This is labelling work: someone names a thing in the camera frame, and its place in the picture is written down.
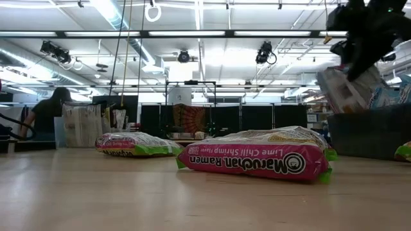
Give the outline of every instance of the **wooden table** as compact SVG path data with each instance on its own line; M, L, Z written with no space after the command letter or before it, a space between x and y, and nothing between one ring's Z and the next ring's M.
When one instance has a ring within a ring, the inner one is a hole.
M333 165L322 185L178 171L173 157L0 155L0 230L410 230L411 164Z

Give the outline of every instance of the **spotlight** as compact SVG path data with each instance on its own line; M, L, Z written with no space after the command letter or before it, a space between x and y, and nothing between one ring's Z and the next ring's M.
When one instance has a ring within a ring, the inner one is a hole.
M245 80L244 85L251 85L251 81L250 80ZM251 87L244 87L245 90L250 90Z
M190 61L190 55L187 50L180 51L178 61L182 64L188 63Z
M275 57L275 62L268 62L270 56L273 55ZM258 50L258 54L256 57L257 64L275 64L277 62L277 56L272 52L272 45L271 42L264 42L261 48Z
M71 56L69 51L52 44L50 41L44 41L41 45L40 52L45 55L51 55L51 57L57 59L62 64L69 64L71 62Z

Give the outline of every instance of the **maruchan ramen package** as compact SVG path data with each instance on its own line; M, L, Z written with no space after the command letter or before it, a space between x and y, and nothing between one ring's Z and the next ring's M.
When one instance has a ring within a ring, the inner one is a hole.
M396 160L411 162L411 141L399 147L394 157Z
M96 149L118 157L150 157L178 155L184 148L174 141L134 132L106 133L96 140Z
M324 138L300 126L249 130L190 144L178 157L179 168L247 174L288 180L329 182L337 153Z

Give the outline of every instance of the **stage light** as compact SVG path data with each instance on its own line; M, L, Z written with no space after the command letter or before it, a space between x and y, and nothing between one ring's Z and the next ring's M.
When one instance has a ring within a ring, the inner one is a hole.
M187 50L180 51L178 60L182 64L188 63L190 61L190 55L188 54L188 51Z

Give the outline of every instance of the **box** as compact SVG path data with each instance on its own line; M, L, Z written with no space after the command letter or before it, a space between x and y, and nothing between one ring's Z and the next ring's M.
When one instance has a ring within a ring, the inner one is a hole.
M93 148L103 134L101 105L65 104L64 130L68 148Z
M328 117L333 148L339 155L394 160L411 141L411 104Z

